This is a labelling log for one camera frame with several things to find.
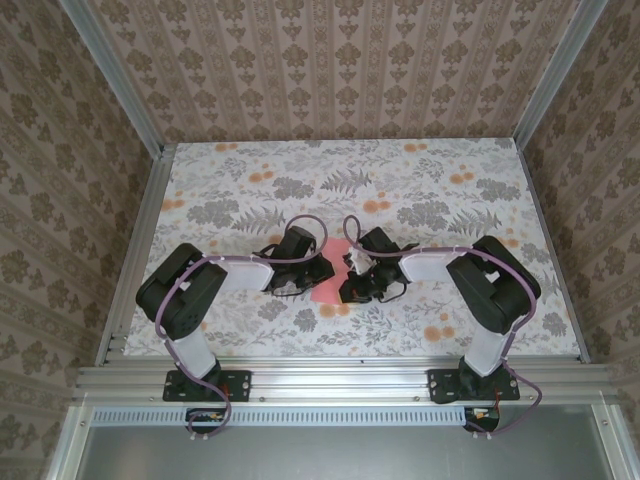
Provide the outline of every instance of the black joint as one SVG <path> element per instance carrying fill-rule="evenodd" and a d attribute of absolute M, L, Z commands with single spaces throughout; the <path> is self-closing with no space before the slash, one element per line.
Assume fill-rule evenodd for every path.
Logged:
<path fill-rule="evenodd" d="M 363 235 L 358 239 L 362 248 L 375 253 L 399 253 L 411 250 L 417 243 L 412 243 L 404 248 L 400 248 L 397 243 L 392 242 L 389 236 L 380 227 Z M 375 265 L 361 275 L 350 271 L 347 280 L 340 287 L 340 300 L 342 303 L 368 303 L 373 299 L 382 301 L 389 285 L 400 282 L 407 285 L 409 280 L 400 269 L 401 256 L 397 257 L 376 257 L 372 255 Z M 352 267 L 353 263 L 349 255 L 344 257 L 345 263 Z"/>
<path fill-rule="evenodd" d="M 503 261 L 518 272 L 540 297 L 540 284 L 516 258 L 492 236 L 484 236 L 473 248 Z M 478 322 L 487 330 L 504 335 L 513 322 L 526 314 L 531 301 L 522 285 L 503 268 L 467 253 L 447 265 L 447 270 Z M 491 281 L 487 275 L 498 273 Z"/>
<path fill-rule="evenodd" d="M 136 303 L 149 320 L 155 322 L 160 305 L 171 287 L 202 256 L 196 247 L 183 243 L 142 284 L 136 294 Z M 205 263 L 187 279 L 189 285 L 186 288 L 180 287 L 175 292 L 161 319 L 161 325 L 171 340 L 184 338 L 198 328 L 226 276 L 227 272 L 218 265 Z"/>
<path fill-rule="evenodd" d="M 303 228 L 293 226 L 288 228 L 278 245 L 270 245 L 258 255 L 274 260 L 293 260 L 304 258 L 309 250 L 315 251 L 315 237 Z M 274 292 L 294 284 L 299 293 L 319 285 L 333 277 L 334 271 L 331 262 L 322 255 L 316 255 L 310 260 L 298 263 L 271 264 L 274 274 L 265 292 Z"/>

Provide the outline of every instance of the patterned wallpaper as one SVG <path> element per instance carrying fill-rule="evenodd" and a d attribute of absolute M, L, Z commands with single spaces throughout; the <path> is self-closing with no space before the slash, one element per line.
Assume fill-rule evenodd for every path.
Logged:
<path fill-rule="evenodd" d="M 90 0 L 165 142 L 506 137 L 578 0 Z"/>
<path fill-rule="evenodd" d="M 640 1 L 610 0 L 525 156 L 595 361 L 640 446 Z"/>
<path fill-rule="evenodd" d="M 1 478 L 38 478 L 55 448 L 149 165 L 58 3 L 0 2 Z"/>

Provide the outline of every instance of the aluminum frame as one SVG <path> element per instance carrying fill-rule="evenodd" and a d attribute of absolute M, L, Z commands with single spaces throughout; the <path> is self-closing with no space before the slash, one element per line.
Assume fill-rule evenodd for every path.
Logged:
<path fill-rule="evenodd" d="M 545 220 L 544 215 L 542 213 L 542 206 L 540 205 L 540 199 L 538 198 L 536 189 L 533 186 L 533 179 L 531 178 L 531 173 L 529 172 L 527 161 L 524 158 L 524 153 L 522 152 L 522 149 L 518 146 L 516 146 L 516 148 L 518 150 L 518 156 L 520 157 L 522 170 L 524 170 L 524 176 L 527 179 L 527 187 L 529 188 L 529 193 L 531 194 L 531 198 L 533 198 L 533 204 L 536 208 L 536 213 L 538 214 L 538 220 L 540 221 L 540 226 L 542 227 L 542 233 L 544 234 L 544 239 L 547 242 L 547 248 L 549 249 L 549 255 L 551 257 L 551 263 L 553 263 L 553 268 L 555 269 L 556 275 L 558 277 L 558 283 L 560 284 L 560 291 L 562 292 L 562 298 L 564 298 L 564 303 L 567 306 L 567 311 L 569 312 L 569 320 L 571 320 L 571 326 L 573 327 L 573 331 L 576 335 L 576 341 L 578 342 L 578 349 L 580 350 L 580 360 L 583 361 L 584 363 L 590 363 L 591 357 L 589 356 L 589 350 L 587 349 L 587 344 L 584 341 L 584 336 L 582 335 L 582 329 L 580 328 L 580 324 L 578 323 L 578 317 L 576 315 L 576 311 L 573 308 L 573 302 L 571 301 L 571 296 L 569 295 L 567 282 L 565 282 L 564 275 L 562 273 L 562 268 L 560 268 L 558 255 L 556 255 L 556 249 L 553 245 L 553 240 L 551 239 L 551 233 L 549 232 L 549 228 L 547 227 L 547 221 Z"/>
<path fill-rule="evenodd" d="M 162 409 L 168 405 L 194 407 L 201 403 L 167 404 L 162 401 L 165 375 L 174 369 L 166 356 L 125 356 L 127 331 L 135 308 L 135 285 L 143 280 L 155 225 L 170 178 L 176 146 L 165 148 L 154 163 L 149 184 L 136 221 L 114 296 L 107 327 L 96 359 L 97 367 L 83 368 L 73 393 L 72 406 L 53 458 L 49 479 L 72 479 L 78 472 L 95 409 L 100 407 Z M 577 326 L 573 306 L 553 250 L 540 203 L 522 153 L 518 152 L 528 186 L 558 274 L 580 357 L 514 356 L 510 364 L 544 392 L 545 405 L 591 405 L 599 422 L 599 433 L 616 480 L 640 479 L 640 468 L 626 425 L 616 402 L 605 365 L 589 364 L 584 339 Z M 314 407 L 438 408 L 430 400 L 425 372 L 431 368 L 455 368 L 453 357 L 372 358 L 220 358 L 226 369 L 253 372 L 251 400 L 243 408 L 259 412 L 265 408 Z M 535 392 L 520 385 L 528 405 Z M 486 405 L 488 402 L 456 402 L 454 406 Z M 221 406 L 211 403 L 209 406 Z"/>
<path fill-rule="evenodd" d="M 531 140 L 606 5 L 607 0 L 588 0 L 578 5 L 513 132 L 518 148 L 524 149 Z"/>
<path fill-rule="evenodd" d="M 80 33 L 82 41 L 89 49 L 109 87 L 138 132 L 151 158 L 154 161 L 157 160 L 162 152 L 162 132 L 147 112 L 148 102 L 138 95 L 127 74 L 126 66 L 122 65 L 113 48 L 109 45 L 106 34 L 101 28 L 100 20 L 94 15 L 89 2 L 61 0 L 60 3 Z"/>
<path fill-rule="evenodd" d="M 251 401 L 244 411 L 259 413 L 300 407 L 327 411 L 335 407 L 382 407 L 393 411 L 437 407 L 430 399 L 425 371 L 450 368 L 456 359 L 447 357 L 373 358 L 221 358 L 225 368 L 254 372 Z M 607 460 L 616 480 L 640 479 L 633 450 L 615 389 L 605 365 L 582 364 L 572 358 L 514 357 L 512 366 L 543 390 L 545 405 L 591 405 Z M 132 407 L 166 410 L 174 407 L 222 406 L 220 403 L 165 403 L 161 400 L 167 370 L 174 368 L 164 357 L 115 361 L 105 367 L 81 369 L 49 479 L 76 477 L 86 445 L 93 413 L 100 407 Z M 527 405 L 534 391 L 521 385 Z M 450 406 L 478 406 L 483 402 L 454 402 Z"/>
<path fill-rule="evenodd" d="M 171 166 L 176 154 L 176 145 L 167 145 L 160 159 L 153 163 L 147 187 L 140 203 L 140 210 L 133 228 L 133 234 L 122 264 L 122 273 L 113 295 L 111 309 L 107 316 L 98 353 L 96 365 L 104 364 L 112 335 L 128 331 L 135 310 L 135 295 L 142 284 L 144 270 L 149 258 L 153 235 L 162 208 L 164 191 L 171 176 Z"/>

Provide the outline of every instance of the table surface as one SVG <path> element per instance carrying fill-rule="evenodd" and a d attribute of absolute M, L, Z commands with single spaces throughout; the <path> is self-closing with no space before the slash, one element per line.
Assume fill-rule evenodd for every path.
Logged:
<path fill-rule="evenodd" d="M 330 235 L 356 214 L 403 246 L 470 245 L 498 237 L 542 286 L 512 352 L 578 355 L 529 185 L 511 139 L 197 143 L 177 147 L 145 278 L 180 243 L 249 254 L 287 220 L 321 217 Z M 321 236 L 311 221 L 301 226 Z M 452 283 L 411 284 L 388 304 L 325 305 L 310 293 L 219 294 L 202 328 L 221 356 L 462 355 L 476 322 Z M 126 355 L 166 355 L 136 309 Z"/>

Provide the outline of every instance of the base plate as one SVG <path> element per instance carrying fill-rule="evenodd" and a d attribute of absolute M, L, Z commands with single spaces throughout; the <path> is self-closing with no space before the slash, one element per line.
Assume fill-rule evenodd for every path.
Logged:
<path fill-rule="evenodd" d="M 248 402 L 251 393 L 251 372 L 248 370 L 222 370 L 218 388 L 232 402 Z M 194 384 L 180 370 L 167 373 L 162 399 L 165 402 L 221 402 L 218 394 Z"/>
<path fill-rule="evenodd" d="M 446 404 L 458 400 L 471 401 L 495 401 L 496 393 L 500 395 L 500 400 L 520 400 L 520 390 L 518 383 L 509 372 L 500 369 L 492 374 L 494 388 L 491 392 L 483 396 L 471 396 L 463 391 L 460 384 L 460 375 L 457 368 L 442 368 L 437 370 L 427 370 L 427 386 L 431 400 L 438 404 Z"/>

